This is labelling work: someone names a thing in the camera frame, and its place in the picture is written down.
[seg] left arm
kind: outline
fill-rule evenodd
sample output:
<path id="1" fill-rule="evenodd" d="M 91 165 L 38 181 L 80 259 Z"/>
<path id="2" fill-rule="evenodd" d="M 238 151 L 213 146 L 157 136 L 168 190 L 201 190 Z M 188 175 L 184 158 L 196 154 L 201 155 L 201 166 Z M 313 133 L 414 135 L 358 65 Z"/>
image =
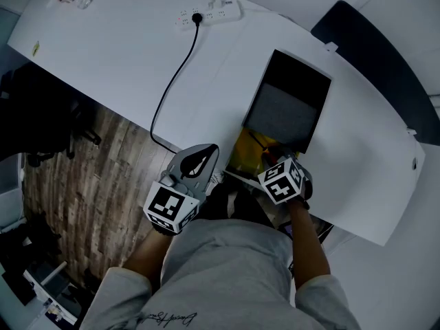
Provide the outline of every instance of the left arm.
<path id="1" fill-rule="evenodd" d="M 110 268 L 80 329 L 134 329 L 139 312 L 160 287 L 171 241 L 172 237 L 151 230 L 122 267 Z"/>

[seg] power strip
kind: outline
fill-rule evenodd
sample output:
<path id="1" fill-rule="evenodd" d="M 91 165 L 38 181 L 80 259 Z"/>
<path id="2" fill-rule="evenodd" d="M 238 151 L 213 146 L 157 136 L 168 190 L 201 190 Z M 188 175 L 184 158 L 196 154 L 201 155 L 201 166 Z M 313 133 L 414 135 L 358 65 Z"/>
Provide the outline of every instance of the power strip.
<path id="1" fill-rule="evenodd" d="M 188 8 L 181 10 L 177 15 L 175 25 L 179 30 L 191 30 L 195 28 L 195 23 L 191 17 L 195 13 L 200 13 L 203 17 L 201 26 L 216 25 L 219 23 L 238 21 L 241 18 L 241 10 L 237 1 L 226 0 L 221 8 Z"/>

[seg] white table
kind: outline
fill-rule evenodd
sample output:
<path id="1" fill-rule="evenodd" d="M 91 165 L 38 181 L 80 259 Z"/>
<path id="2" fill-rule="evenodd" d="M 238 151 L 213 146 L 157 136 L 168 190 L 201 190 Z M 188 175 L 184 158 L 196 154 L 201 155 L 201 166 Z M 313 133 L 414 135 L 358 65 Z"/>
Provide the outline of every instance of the white table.
<path id="1" fill-rule="evenodd" d="M 385 244 L 415 189 L 424 161 L 420 145 L 385 98 L 344 59 L 295 23 L 239 1 L 240 21 L 201 28 L 155 133 L 183 149 L 216 143 L 224 167 L 274 49 L 303 59 L 333 79 L 309 149 L 300 156 L 314 180 L 311 212 Z M 175 29 L 175 15 L 204 0 L 94 0 L 86 10 L 47 2 L 31 0 L 8 44 L 149 129 L 194 37 L 194 30 Z M 40 50 L 32 57 L 37 41 Z M 416 156 L 418 169 L 412 170 Z"/>

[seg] shirt sleeve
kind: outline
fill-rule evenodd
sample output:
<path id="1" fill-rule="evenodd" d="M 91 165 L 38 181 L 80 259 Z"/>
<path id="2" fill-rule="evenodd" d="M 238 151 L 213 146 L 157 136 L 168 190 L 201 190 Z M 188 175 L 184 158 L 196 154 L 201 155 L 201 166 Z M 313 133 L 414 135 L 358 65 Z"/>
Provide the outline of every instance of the shirt sleeve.
<path id="1" fill-rule="evenodd" d="M 134 329 L 151 297 L 150 281 L 121 267 L 111 267 L 90 305 L 80 330 Z"/>
<path id="2" fill-rule="evenodd" d="M 332 275 L 318 276 L 302 285 L 295 294 L 295 305 L 326 330 L 360 330 L 344 290 Z"/>

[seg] black pants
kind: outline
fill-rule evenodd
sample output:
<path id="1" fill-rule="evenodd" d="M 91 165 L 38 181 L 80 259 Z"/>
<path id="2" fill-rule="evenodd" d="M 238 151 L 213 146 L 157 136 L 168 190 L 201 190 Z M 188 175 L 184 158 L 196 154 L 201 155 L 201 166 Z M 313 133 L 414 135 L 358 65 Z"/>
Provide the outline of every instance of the black pants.
<path id="1" fill-rule="evenodd" d="M 228 218 L 228 189 L 224 184 L 214 187 L 206 203 L 201 207 L 196 219 L 220 220 Z M 264 210 L 250 192 L 244 188 L 239 189 L 234 200 L 234 214 L 231 219 L 240 219 L 259 223 L 273 228 Z"/>

